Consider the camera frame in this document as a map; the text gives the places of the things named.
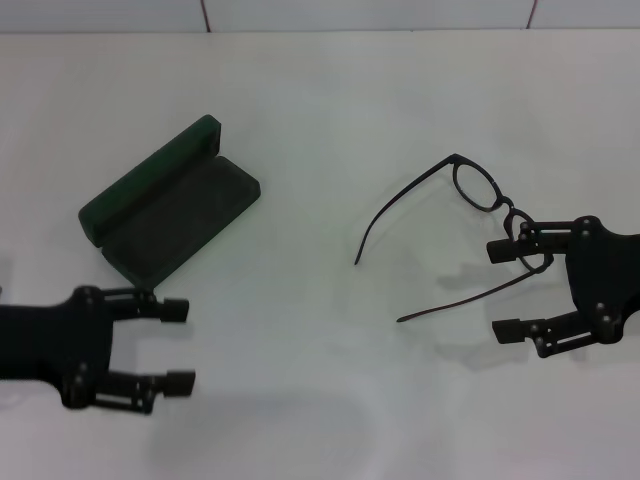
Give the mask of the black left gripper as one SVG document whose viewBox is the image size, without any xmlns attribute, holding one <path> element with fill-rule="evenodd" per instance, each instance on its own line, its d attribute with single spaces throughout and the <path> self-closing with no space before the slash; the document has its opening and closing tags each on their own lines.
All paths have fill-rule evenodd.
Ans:
<svg viewBox="0 0 640 480">
<path fill-rule="evenodd" d="M 186 299 L 160 300 L 148 289 L 96 287 L 79 287 L 68 300 L 48 307 L 3 305 L 1 378 L 47 383 L 69 409 L 93 403 L 149 415 L 158 395 L 190 397 L 196 373 L 108 373 L 113 319 L 185 323 L 189 306 Z"/>
</svg>

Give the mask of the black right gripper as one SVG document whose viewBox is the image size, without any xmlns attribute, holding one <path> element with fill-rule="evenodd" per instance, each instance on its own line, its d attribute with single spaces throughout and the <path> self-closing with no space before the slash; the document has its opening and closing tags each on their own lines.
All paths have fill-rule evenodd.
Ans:
<svg viewBox="0 0 640 480">
<path fill-rule="evenodd" d="M 565 255 L 577 311 L 552 318 L 494 321 L 500 344 L 531 339 L 540 358 L 621 340 L 626 320 L 639 310 L 639 236 L 609 231 L 595 216 L 573 221 L 524 222 L 513 238 L 491 241 L 492 263 Z"/>
</svg>

